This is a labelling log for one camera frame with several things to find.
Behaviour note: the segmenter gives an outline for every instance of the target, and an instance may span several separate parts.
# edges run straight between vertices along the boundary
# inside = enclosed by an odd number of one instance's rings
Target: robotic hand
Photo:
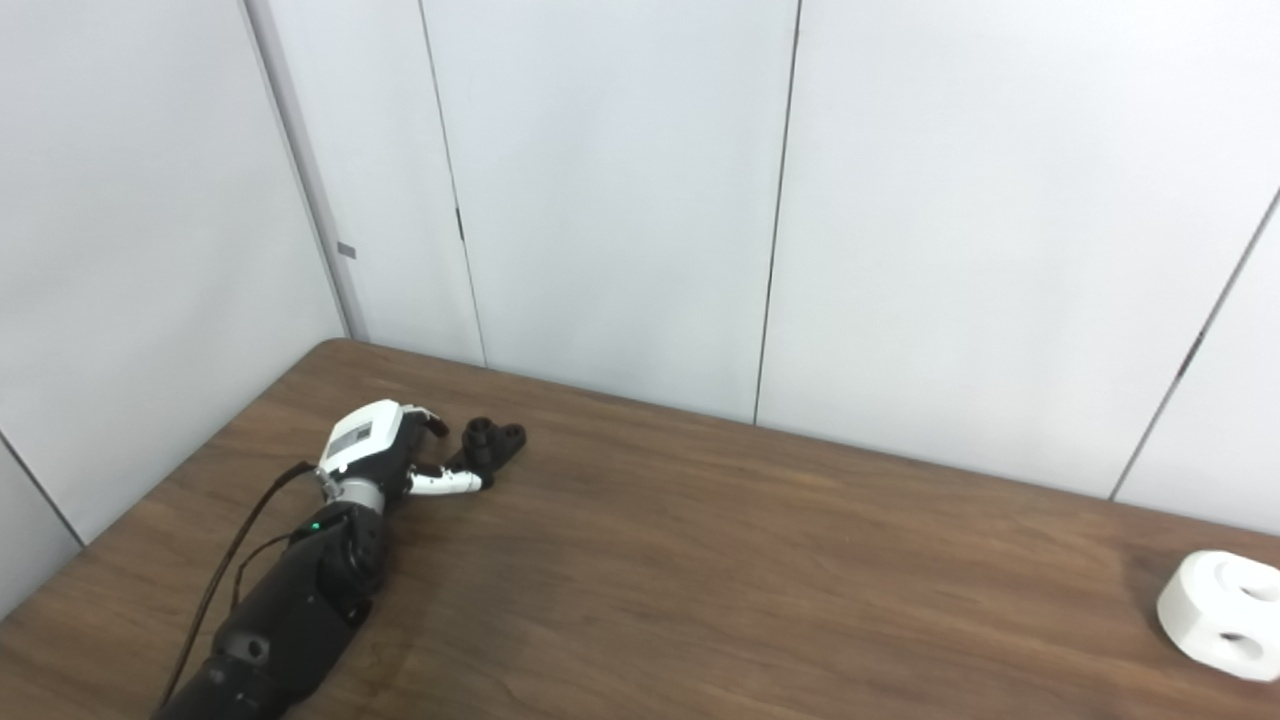
[[[520,425],[476,418],[448,462],[419,466],[424,428],[449,432],[431,411],[393,400],[334,425],[315,470],[325,506],[289,534],[218,629],[209,659],[152,720],[275,720],[307,698],[369,618],[385,575],[385,516],[411,495],[492,487],[526,439]]]

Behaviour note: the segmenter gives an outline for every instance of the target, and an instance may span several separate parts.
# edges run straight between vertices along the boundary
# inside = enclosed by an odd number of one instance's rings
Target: white wall
[[[1280,184],[1280,5],[808,0],[760,424],[1107,495]]]
[[[9,614],[79,543],[45,502],[9,448],[0,445],[0,618]]]
[[[795,1],[424,9],[489,365],[750,420]]]
[[[484,364],[417,1],[250,8],[352,334]]]
[[[1280,219],[1260,237],[1116,498],[1280,534]]]
[[[321,340],[237,0],[0,4],[0,428],[90,539]]]

